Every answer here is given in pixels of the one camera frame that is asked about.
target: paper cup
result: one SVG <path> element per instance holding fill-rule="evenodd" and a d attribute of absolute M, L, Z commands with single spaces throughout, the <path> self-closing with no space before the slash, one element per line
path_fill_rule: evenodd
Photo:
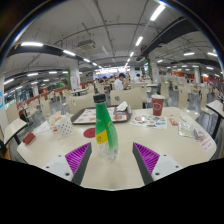
<path fill-rule="evenodd" d="M 58 120 L 55 123 L 55 127 L 57 127 L 58 132 L 61 133 L 61 135 L 67 135 L 72 132 L 72 122 L 69 117 L 64 117 Z"/>
<path fill-rule="evenodd" d="M 152 95 L 153 115 L 161 116 L 163 110 L 164 96 Z"/>

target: purple mat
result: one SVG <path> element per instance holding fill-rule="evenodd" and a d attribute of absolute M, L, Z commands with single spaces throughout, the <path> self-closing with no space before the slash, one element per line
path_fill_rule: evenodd
<path fill-rule="evenodd" d="M 90 143 L 80 146 L 79 148 L 74 149 L 73 151 L 71 151 L 65 155 L 68 165 L 70 166 L 73 173 L 75 173 L 76 170 L 78 169 L 79 164 L 82 161 L 82 158 L 83 158 L 89 144 Z"/>
<path fill-rule="evenodd" d="M 146 148 L 143 145 L 140 145 L 135 142 L 134 142 L 134 144 L 137 147 L 149 173 L 152 174 L 152 171 L 153 171 L 154 167 L 156 166 L 156 163 L 158 162 L 160 155 L 158 153 L 152 151 L 151 149 Z"/>

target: sign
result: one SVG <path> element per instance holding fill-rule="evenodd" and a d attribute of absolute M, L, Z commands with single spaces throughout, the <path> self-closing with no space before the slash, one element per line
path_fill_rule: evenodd
<path fill-rule="evenodd" d="M 2 94 L 2 91 L 0 92 L 0 108 L 3 107 L 3 100 L 4 100 L 4 96 Z"/>

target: plastic bottle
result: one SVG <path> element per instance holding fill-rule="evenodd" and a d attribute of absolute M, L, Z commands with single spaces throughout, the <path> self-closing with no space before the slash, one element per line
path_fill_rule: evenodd
<path fill-rule="evenodd" d="M 96 131 L 95 137 L 99 144 L 102 158 L 113 160 L 118 154 L 117 131 L 107 111 L 105 94 L 93 96 L 96 103 Z"/>

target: paper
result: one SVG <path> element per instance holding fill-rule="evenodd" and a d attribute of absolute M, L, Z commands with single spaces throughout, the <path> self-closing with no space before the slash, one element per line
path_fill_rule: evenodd
<path fill-rule="evenodd" d="M 209 134 L 205 135 L 204 139 L 200 140 L 199 142 L 200 142 L 201 147 L 206 152 L 208 152 L 215 144 L 214 140 L 212 139 L 212 137 Z"/>
<path fill-rule="evenodd" d="M 126 121 L 126 112 L 117 112 L 115 107 L 107 108 L 112 121 Z M 96 109 L 85 109 L 85 111 L 73 122 L 73 124 L 96 123 Z"/>
<path fill-rule="evenodd" d="M 163 116 L 136 114 L 134 119 L 129 124 L 146 128 L 167 130 L 167 118 Z"/>
<path fill-rule="evenodd" d="M 51 129 L 50 126 L 42 126 L 35 130 L 35 134 L 38 134 L 44 131 L 49 131 L 50 129 Z"/>

